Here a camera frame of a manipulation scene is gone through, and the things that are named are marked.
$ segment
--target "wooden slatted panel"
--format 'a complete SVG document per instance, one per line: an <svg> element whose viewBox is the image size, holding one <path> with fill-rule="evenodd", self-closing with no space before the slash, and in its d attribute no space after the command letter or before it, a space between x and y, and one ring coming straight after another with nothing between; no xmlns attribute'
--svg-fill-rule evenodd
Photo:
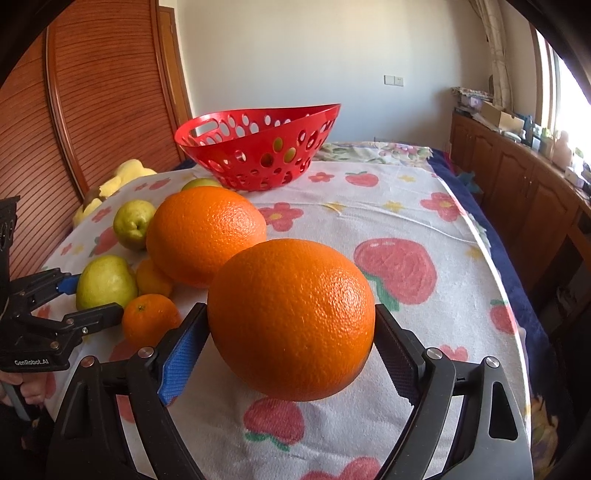
<svg viewBox="0 0 591 480"><path fill-rule="evenodd" d="M90 186L130 158L156 171L180 162L150 9L150 0L76 0L54 23L64 121Z"/></svg>
<svg viewBox="0 0 591 480"><path fill-rule="evenodd" d="M80 205L51 124L41 37L0 88L0 198L20 195L11 278L36 272Z"/></svg>

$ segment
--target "curtain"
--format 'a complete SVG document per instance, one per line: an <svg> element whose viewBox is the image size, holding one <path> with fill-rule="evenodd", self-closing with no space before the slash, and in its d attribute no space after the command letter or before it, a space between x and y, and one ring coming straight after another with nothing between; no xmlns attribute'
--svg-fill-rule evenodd
<svg viewBox="0 0 591 480"><path fill-rule="evenodd" d="M494 104L512 110L511 83L505 59L505 26L498 0L469 0L481 18L492 57Z"/></svg>

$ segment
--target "small orange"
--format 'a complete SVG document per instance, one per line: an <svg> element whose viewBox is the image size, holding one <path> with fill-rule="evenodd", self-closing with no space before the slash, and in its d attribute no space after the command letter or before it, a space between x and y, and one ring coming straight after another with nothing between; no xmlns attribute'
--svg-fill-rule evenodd
<svg viewBox="0 0 591 480"><path fill-rule="evenodd" d="M232 257L209 288L207 316L230 369L280 400L342 390L374 339L374 296L361 271L306 240L270 240Z"/></svg>
<svg viewBox="0 0 591 480"><path fill-rule="evenodd" d="M166 332L182 322L173 301L157 293L130 301L121 320L125 338L137 349L158 345Z"/></svg>
<svg viewBox="0 0 591 480"><path fill-rule="evenodd" d="M146 258L139 264L135 272L135 281L138 284L140 295L160 293L170 298L174 288L172 279L154 265L151 258Z"/></svg>
<svg viewBox="0 0 591 480"><path fill-rule="evenodd" d="M170 278L205 288L224 263L266 238L267 224L252 203L230 190L199 187L160 205L146 247Z"/></svg>

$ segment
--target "metal bolt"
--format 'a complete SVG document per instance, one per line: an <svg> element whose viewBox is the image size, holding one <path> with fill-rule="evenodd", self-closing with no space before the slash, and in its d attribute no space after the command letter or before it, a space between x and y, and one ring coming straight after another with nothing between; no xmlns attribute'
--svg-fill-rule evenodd
<svg viewBox="0 0 591 480"><path fill-rule="evenodd" d="M495 357L493 356L487 356L485 359L486 364L491 367L491 368L499 368L499 365L501 364L501 362L499 362Z"/></svg>
<svg viewBox="0 0 591 480"><path fill-rule="evenodd" d="M84 368L92 367L92 365L94 364L95 357L93 357L92 355L86 356L80 361L80 365L82 365Z"/></svg>
<svg viewBox="0 0 591 480"><path fill-rule="evenodd" d="M443 353L439 348L427 348L427 356L432 360L441 360Z"/></svg>
<svg viewBox="0 0 591 480"><path fill-rule="evenodd" d="M150 358L154 354L154 349L150 346L143 346L138 350L140 358Z"/></svg>

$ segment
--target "red basket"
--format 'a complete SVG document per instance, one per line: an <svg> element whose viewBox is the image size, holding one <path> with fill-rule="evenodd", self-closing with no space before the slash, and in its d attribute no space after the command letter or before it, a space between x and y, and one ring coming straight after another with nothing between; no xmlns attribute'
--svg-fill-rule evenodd
<svg viewBox="0 0 591 480"><path fill-rule="evenodd" d="M335 104L210 113L181 125L174 139L224 186L269 190L308 169L339 110Z"/></svg>

